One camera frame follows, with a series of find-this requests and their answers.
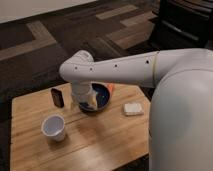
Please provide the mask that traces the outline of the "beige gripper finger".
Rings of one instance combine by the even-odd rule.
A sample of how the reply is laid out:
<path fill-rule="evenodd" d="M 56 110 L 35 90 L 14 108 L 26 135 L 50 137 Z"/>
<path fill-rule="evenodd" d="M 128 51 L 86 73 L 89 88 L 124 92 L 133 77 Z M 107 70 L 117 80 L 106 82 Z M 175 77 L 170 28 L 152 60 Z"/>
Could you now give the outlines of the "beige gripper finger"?
<path fill-rule="evenodd" d="M 74 95 L 71 95 L 71 108 L 75 109 L 77 107 L 79 108 L 79 102 Z"/>
<path fill-rule="evenodd" d="M 89 98 L 89 106 L 92 109 L 97 110 L 98 105 L 97 105 L 96 95 L 90 96 L 90 98 Z"/>

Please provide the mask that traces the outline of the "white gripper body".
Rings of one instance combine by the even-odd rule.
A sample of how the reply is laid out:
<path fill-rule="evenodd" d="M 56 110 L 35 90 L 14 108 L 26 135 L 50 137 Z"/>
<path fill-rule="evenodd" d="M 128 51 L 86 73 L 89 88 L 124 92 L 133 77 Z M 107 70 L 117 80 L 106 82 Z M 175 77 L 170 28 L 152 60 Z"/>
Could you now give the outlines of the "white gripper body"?
<path fill-rule="evenodd" d="M 92 85 L 90 83 L 72 83 L 71 95 L 77 103 L 88 103 L 92 97 Z"/>

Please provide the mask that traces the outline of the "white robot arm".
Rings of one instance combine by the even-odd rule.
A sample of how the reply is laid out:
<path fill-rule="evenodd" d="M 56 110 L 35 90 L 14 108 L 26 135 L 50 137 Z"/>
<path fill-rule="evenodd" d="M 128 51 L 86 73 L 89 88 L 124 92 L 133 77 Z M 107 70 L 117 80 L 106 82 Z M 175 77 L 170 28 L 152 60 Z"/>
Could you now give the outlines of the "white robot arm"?
<path fill-rule="evenodd" d="M 60 65 L 77 102 L 91 83 L 150 87 L 149 171 L 213 171 L 213 50 L 158 50 L 96 62 L 79 50 Z"/>

